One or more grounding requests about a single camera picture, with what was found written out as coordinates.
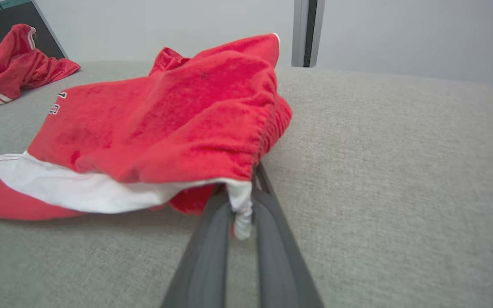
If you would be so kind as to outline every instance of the red garment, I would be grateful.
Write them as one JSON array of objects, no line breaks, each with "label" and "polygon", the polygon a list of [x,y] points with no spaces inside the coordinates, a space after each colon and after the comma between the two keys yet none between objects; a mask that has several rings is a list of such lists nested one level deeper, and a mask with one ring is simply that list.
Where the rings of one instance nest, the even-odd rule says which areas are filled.
[{"label": "red garment", "polygon": [[[191,59],[164,48],[148,76],[64,90],[27,153],[0,156],[0,178],[47,204],[103,213],[148,208],[170,199],[178,210],[198,213],[211,184],[227,183],[232,205],[237,204],[234,209],[245,213],[252,168],[282,136],[292,116],[276,91],[278,56],[276,35],[234,41]],[[23,165],[43,166],[43,180],[27,167],[23,171],[35,185],[23,187],[22,180],[15,180],[21,179],[16,173]],[[48,176],[53,169],[61,174]],[[84,179],[92,172],[97,179]],[[74,174],[81,179],[62,182]],[[49,185],[53,179],[58,184]],[[115,183],[127,189],[117,193],[120,187]],[[145,183],[150,186],[137,186]],[[91,200],[80,205],[82,199],[69,200],[74,196],[57,197],[64,187]],[[116,196],[99,201],[104,193],[93,196],[93,190]],[[154,191],[158,201],[153,203],[134,194]],[[115,198],[123,201],[113,204]],[[12,218],[5,208],[0,207],[0,217]],[[45,216],[36,212],[20,218],[79,214],[54,212],[47,207]]]},{"label": "red garment", "polygon": [[0,43],[0,104],[32,89],[70,76],[80,66],[69,59],[49,58],[35,48],[35,28],[19,24]]}]

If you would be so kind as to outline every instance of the red cloth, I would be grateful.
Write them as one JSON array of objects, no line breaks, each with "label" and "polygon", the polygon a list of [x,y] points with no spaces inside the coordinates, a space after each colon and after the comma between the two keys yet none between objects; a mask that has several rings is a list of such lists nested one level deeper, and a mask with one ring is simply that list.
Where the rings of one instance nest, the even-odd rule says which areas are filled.
[{"label": "red cloth", "polygon": [[[121,183],[250,183],[253,166],[292,117],[277,93],[278,56],[276,35],[241,39],[191,59],[164,48],[148,76],[62,91],[28,153]],[[206,183],[192,186],[170,204],[199,213],[212,189]],[[13,211],[26,203],[12,204]],[[0,217],[14,215],[2,211]],[[50,207],[36,211],[29,219],[80,214]]]},{"label": "red cloth", "polygon": [[0,102],[17,99],[32,89],[70,76],[80,66],[69,59],[49,58],[35,48],[35,28],[19,24],[0,43]]}]

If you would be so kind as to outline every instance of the white wall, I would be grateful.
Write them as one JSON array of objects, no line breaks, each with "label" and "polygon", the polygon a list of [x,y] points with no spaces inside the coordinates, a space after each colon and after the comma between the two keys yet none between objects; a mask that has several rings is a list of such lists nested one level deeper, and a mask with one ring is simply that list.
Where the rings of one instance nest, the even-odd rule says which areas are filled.
[{"label": "white wall", "polygon": [[493,83],[493,0],[327,0],[317,66]]},{"label": "white wall", "polygon": [[162,47],[183,56],[252,35],[277,33],[290,66],[293,0],[36,0],[67,56],[77,62],[153,61]]}]

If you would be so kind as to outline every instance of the gray fabric surface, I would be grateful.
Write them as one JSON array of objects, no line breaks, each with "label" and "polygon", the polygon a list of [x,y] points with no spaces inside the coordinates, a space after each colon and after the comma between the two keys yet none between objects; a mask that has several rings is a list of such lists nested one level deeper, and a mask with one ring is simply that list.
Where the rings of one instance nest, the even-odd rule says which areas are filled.
[{"label": "gray fabric surface", "polygon": [[[0,107],[0,154],[25,150],[60,90],[150,66],[85,64]],[[294,116],[264,165],[327,307],[493,307],[493,86],[277,73]],[[195,224],[0,220],[0,308],[158,306]],[[256,307],[255,253],[232,241],[229,307]]]}]

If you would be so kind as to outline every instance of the black strip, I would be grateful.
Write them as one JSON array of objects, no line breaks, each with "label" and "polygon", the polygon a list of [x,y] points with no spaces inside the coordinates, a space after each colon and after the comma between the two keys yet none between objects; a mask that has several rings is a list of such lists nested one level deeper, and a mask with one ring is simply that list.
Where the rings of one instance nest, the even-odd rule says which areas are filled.
[{"label": "black strip", "polygon": [[306,50],[303,53],[304,68],[309,68],[309,64],[311,64],[311,49],[313,48],[313,33],[315,32],[316,15],[317,0],[309,0],[309,9],[307,10]]}]

